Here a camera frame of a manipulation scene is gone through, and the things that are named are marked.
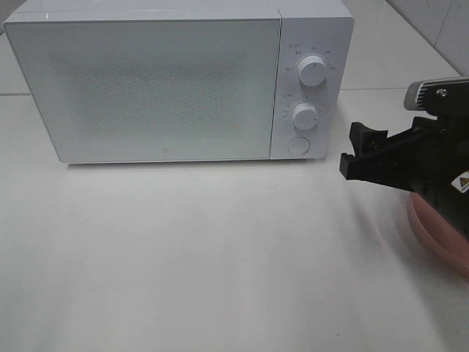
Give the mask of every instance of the round button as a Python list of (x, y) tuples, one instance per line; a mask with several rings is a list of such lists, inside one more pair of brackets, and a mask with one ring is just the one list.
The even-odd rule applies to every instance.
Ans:
[(293, 125), (299, 130), (309, 130), (317, 124), (318, 114), (311, 104), (296, 105), (292, 111)]
[(304, 137), (290, 139), (288, 150), (293, 154), (304, 154), (309, 150), (309, 140)]
[(308, 87), (319, 86), (326, 79), (327, 72), (325, 60), (317, 54), (305, 57), (298, 64), (300, 81)]

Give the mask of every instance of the pink bowl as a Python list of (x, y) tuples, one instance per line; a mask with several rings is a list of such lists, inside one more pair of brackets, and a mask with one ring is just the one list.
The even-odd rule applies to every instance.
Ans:
[(408, 213), (418, 241), (457, 272), (469, 277), (469, 241), (417, 193), (410, 194)]

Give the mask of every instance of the robotic arm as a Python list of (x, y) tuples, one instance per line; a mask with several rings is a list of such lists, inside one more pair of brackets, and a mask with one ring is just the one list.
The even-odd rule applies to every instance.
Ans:
[(343, 153), (340, 172), (420, 194), (469, 240), (469, 77), (415, 82), (407, 110), (426, 111), (395, 136), (354, 122), (354, 155)]

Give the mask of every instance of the white wall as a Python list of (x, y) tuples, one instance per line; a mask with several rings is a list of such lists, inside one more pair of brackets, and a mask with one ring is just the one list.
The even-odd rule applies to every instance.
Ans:
[(19, 7), (25, 0), (0, 0), (0, 33), (3, 32), (1, 24), (7, 19), (7, 17)]
[(469, 76), (468, 0), (388, 0), (462, 75)]

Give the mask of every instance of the white knob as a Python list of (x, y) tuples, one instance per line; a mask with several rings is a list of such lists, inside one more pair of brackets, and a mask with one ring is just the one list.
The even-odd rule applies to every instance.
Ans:
[(307, 56), (298, 64), (300, 81), (308, 87), (319, 86), (325, 80), (327, 73), (327, 64), (319, 55)]
[(318, 114), (311, 104), (300, 104), (292, 111), (293, 125), (300, 130), (309, 130), (317, 124)]

